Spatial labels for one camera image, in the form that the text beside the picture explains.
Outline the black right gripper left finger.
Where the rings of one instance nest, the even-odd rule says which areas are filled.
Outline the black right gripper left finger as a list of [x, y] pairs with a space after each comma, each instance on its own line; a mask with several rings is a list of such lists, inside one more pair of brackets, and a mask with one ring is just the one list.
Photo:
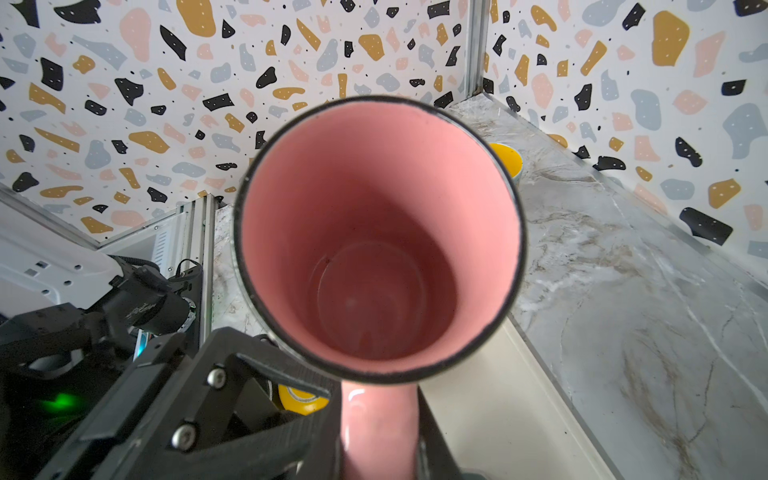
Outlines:
[[[278, 386], [329, 400], [303, 416]], [[231, 328], [194, 356], [152, 340], [40, 471], [43, 479], [337, 479], [339, 385]]]

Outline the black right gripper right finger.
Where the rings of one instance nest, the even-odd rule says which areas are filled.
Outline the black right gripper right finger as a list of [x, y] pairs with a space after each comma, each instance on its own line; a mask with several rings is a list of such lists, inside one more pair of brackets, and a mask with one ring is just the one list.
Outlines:
[[420, 389], [417, 390], [417, 398], [419, 417], [415, 478], [461, 480], [462, 473]]

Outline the pink patterned mug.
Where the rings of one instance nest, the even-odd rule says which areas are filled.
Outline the pink patterned mug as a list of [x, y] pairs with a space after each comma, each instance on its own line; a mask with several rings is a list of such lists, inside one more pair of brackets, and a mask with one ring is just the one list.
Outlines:
[[257, 152], [233, 211], [241, 287], [278, 344], [341, 383], [341, 474], [417, 475], [419, 383], [503, 323], [523, 209], [491, 146], [396, 96], [310, 109]]

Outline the blue butterfly mug yellow inside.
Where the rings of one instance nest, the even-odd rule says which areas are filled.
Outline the blue butterfly mug yellow inside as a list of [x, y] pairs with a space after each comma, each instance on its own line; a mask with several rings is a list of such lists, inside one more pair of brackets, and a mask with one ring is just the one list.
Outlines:
[[490, 147], [501, 160], [507, 174], [517, 182], [524, 167], [521, 154], [514, 148], [501, 143], [491, 143]]

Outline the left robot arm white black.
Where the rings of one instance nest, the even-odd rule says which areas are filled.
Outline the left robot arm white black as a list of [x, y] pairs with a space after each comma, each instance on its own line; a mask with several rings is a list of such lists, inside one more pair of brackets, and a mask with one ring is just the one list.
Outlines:
[[203, 274], [90, 250], [2, 207], [3, 478], [34, 477], [150, 338], [197, 338]]

